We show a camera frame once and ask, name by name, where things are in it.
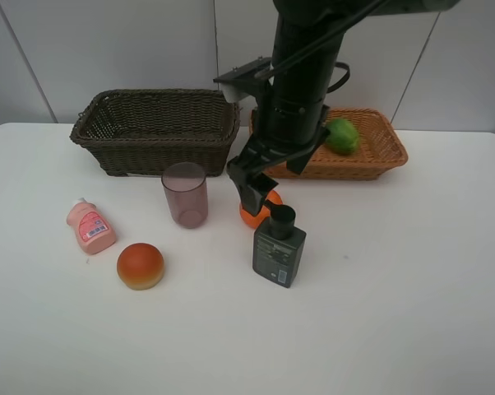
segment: orange wicker basket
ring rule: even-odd
[[[375,109],[331,109],[326,121],[348,119],[359,131],[359,149],[340,156],[320,146],[301,175],[291,173],[286,164],[270,167],[266,174],[276,179],[376,179],[409,159],[390,122]],[[249,123],[253,130],[253,112]]]

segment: wicker basket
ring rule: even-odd
[[[351,156],[340,156],[322,145],[313,154],[301,175],[291,173],[286,164],[266,170],[276,179],[376,179],[386,171],[402,166],[409,159],[390,122],[374,109],[331,109],[326,121],[348,119],[359,131],[359,149]],[[253,112],[249,125],[253,127]]]
[[[160,175],[178,162],[220,175],[238,131],[238,106],[218,91],[120,90],[97,95],[72,129],[108,175]]]

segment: white wall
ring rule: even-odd
[[[37,85],[0,14],[0,124],[52,122]]]
[[[495,132],[495,0],[440,15],[394,124]]]
[[[108,89],[216,89],[212,0],[1,4],[59,122]]]
[[[277,12],[270,0],[215,0],[219,71],[271,56]],[[373,107],[392,118],[437,14],[370,17],[345,37],[339,60],[352,78],[328,95],[332,106]],[[341,73],[334,73],[333,80]],[[243,102],[243,121],[254,100]]]

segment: bottle label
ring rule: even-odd
[[[89,212],[81,219],[79,232],[83,241],[88,241],[107,230],[109,227],[96,211]]]

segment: black bottle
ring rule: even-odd
[[[270,209],[270,217],[255,230],[253,270],[289,288],[297,274],[306,232],[294,226],[295,211],[290,206],[271,205]]]

